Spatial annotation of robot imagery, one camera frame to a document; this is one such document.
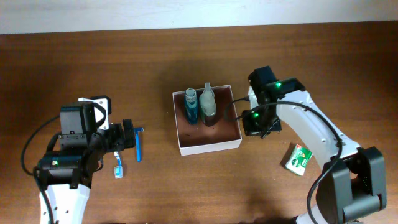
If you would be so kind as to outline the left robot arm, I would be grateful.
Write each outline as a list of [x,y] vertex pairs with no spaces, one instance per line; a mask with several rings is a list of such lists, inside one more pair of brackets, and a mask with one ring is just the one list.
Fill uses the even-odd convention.
[[106,95],[79,98],[60,108],[61,130],[33,171],[41,223],[81,223],[93,174],[103,168],[104,155],[136,146],[132,121],[110,123],[110,114]]

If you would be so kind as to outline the blue disposable razor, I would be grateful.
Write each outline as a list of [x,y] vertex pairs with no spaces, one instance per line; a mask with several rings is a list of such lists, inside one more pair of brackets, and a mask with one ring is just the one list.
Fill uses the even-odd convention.
[[142,150],[141,150],[141,142],[140,142],[140,133],[144,131],[144,128],[138,127],[134,128],[134,135],[136,141],[136,161],[142,161]]

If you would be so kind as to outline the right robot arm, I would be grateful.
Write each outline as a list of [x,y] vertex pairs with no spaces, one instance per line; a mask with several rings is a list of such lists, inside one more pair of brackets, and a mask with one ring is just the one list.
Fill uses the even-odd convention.
[[247,136],[264,138],[288,124],[317,160],[322,172],[307,195],[307,212],[293,223],[353,223],[385,209],[385,160],[341,132],[322,113],[296,78],[276,79],[269,66],[248,76],[250,110],[241,117]]

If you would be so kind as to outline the green white soap box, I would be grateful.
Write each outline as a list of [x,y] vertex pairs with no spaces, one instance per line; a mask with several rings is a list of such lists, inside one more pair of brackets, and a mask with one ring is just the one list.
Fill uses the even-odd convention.
[[309,160],[312,158],[313,153],[307,148],[296,144],[285,164],[285,168],[296,175],[303,176]]

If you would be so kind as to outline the blue mouthwash bottle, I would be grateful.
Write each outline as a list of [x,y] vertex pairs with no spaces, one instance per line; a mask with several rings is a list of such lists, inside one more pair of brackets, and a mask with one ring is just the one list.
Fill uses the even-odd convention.
[[198,101],[195,89],[188,88],[185,90],[185,112],[189,124],[197,124],[198,120]]

